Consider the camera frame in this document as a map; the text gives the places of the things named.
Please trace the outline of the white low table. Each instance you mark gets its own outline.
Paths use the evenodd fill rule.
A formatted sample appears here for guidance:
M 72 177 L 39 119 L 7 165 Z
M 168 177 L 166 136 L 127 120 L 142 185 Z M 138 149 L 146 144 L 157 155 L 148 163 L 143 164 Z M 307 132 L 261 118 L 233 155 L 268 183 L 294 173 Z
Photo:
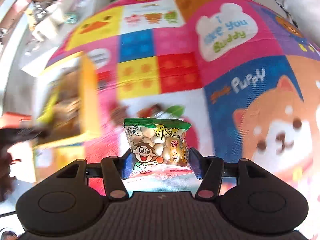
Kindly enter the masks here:
M 89 16 L 111 0 L 57 0 L 46 8 L 47 15 L 34 28 L 39 41 L 29 42 L 19 59 L 21 71 L 37 77 L 65 38 Z

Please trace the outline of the grey sofa with clothes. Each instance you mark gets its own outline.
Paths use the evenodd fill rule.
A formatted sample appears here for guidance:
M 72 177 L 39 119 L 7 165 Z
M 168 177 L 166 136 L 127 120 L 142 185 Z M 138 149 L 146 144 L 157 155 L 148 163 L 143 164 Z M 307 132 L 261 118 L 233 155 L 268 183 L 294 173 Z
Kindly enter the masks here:
M 319 0 L 276 0 L 299 29 L 319 46 Z

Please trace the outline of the small ball biscuit bag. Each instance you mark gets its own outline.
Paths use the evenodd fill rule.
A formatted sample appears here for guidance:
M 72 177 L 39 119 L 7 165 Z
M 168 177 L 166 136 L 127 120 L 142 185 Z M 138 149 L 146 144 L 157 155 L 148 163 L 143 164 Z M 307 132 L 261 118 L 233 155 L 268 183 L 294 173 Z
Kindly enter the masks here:
M 126 118 L 124 131 L 130 146 L 129 177 L 161 176 L 189 170 L 186 142 L 191 124 L 179 119 Z

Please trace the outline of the silver wrapped snack packet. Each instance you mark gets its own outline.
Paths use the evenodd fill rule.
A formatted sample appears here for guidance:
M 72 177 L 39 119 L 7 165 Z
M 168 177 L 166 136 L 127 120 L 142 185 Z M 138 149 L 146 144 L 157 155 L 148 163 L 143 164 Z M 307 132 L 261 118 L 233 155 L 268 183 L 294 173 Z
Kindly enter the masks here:
M 156 118 L 156 119 L 179 119 L 184 120 L 185 107 L 182 105 L 172 105 L 164 107 L 157 103 L 149 107 L 145 107 L 137 112 L 139 118 Z

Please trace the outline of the chocolate swirl lollipop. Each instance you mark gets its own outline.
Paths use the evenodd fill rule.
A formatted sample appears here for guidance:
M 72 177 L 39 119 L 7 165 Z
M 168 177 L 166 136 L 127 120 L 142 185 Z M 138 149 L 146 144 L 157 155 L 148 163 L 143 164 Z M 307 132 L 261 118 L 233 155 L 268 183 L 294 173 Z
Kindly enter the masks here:
M 126 105 L 116 105 L 111 109 L 110 121 L 114 127 L 123 126 L 125 118 L 128 117 L 127 109 Z

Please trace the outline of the colourful cartoon play mat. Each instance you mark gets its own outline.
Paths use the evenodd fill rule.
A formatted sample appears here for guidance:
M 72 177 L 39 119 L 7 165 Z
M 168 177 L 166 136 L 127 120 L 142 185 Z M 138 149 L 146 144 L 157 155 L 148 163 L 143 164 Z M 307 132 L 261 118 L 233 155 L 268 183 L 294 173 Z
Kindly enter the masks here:
M 253 0 L 116 0 L 80 23 L 47 66 L 77 52 L 95 65 L 100 137 L 35 147 L 43 181 L 75 159 L 130 149 L 111 109 L 127 118 L 182 105 L 188 150 L 249 159 L 306 196 L 319 197 L 319 49 L 284 16 Z M 191 191 L 189 170 L 129 177 L 129 191 Z

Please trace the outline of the yellow cardboard box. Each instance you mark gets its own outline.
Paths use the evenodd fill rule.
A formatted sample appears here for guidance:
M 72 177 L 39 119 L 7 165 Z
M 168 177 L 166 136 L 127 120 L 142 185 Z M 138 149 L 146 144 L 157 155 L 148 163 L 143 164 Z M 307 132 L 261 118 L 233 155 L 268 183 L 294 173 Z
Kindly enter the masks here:
M 44 129 L 37 148 L 73 145 L 102 134 L 95 65 L 82 51 L 41 72 L 33 101 L 33 123 Z

